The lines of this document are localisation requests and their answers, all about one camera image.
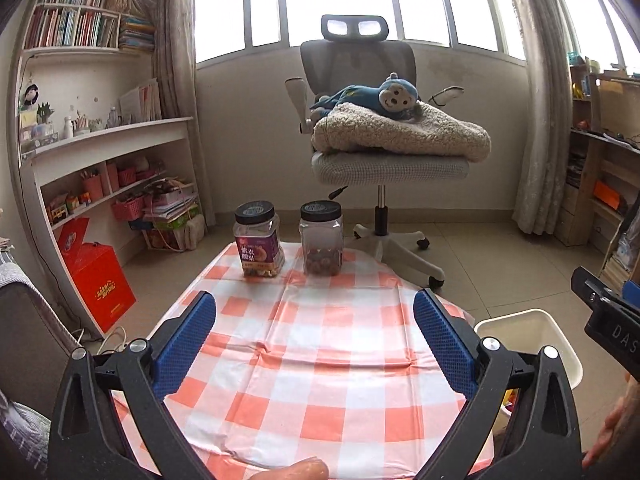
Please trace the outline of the right hand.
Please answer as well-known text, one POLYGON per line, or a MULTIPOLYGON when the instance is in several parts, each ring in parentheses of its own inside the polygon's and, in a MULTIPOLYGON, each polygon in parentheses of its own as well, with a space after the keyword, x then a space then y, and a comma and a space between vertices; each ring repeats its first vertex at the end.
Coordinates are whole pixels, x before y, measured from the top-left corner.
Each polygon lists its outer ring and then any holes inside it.
POLYGON ((639 417, 639 383, 631 374, 625 374, 626 391, 605 417, 596 443, 582 458, 582 469, 587 470, 597 463, 617 443, 624 432, 639 417))

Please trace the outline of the left hand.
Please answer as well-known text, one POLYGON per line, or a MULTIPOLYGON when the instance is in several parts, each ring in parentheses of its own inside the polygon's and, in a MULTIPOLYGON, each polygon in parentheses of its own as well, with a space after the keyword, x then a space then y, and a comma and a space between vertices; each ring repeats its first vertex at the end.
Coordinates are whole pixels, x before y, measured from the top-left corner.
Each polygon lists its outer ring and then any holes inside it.
POLYGON ((253 474, 250 480, 328 480, 329 468, 318 457, 309 457, 291 466, 253 474))

